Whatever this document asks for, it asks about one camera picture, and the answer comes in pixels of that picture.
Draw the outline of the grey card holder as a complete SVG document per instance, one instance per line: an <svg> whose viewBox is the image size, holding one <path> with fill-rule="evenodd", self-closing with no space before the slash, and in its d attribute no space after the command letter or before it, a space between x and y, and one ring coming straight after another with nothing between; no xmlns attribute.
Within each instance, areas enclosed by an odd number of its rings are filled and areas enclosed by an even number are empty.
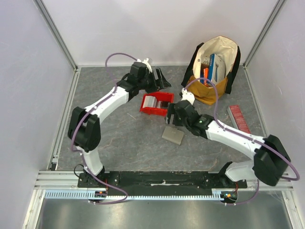
<svg viewBox="0 0 305 229"><path fill-rule="evenodd" d="M162 138L180 145L184 136L184 132L178 130L177 128L167 126L162 134Z"/></svg>

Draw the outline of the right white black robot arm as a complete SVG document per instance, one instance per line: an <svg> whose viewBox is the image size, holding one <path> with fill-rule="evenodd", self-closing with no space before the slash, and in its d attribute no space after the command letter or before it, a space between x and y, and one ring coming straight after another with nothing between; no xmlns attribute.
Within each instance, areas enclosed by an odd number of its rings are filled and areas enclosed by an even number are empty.
<svg viewBox="0 0 305 229"><path fill-rule="evenodd" d="M218 182L228 188L240 180L258 179L268 186L276 186L283 178L291 162L279 138L269 135L267 138L248 134L215 120L208 114L198 114L187 100L168 105L167 123L183 126L195 136L227 145L249 160L228 162L219 172Z"/></svg>

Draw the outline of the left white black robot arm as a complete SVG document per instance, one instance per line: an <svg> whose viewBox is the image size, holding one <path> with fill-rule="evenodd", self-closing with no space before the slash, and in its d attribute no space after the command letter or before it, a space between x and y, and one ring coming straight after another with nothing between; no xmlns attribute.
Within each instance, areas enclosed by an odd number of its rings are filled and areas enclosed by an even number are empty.
<svg viewBox="0 0 305 229"><path fill-rule="evenodd" d="M154 93L170 87L171 84L165 79L159 67L153 70L145 61L136 61L131 65L130 72L125 74L103 98L86 108L73 109L68 138L71 139L71 150L78 151L84 160L85 170L90 173L90 184L101 187L105 181L102 173L104 166L97 150L101 140L101 123L104 119L137 96L140 90Z"/></svg>

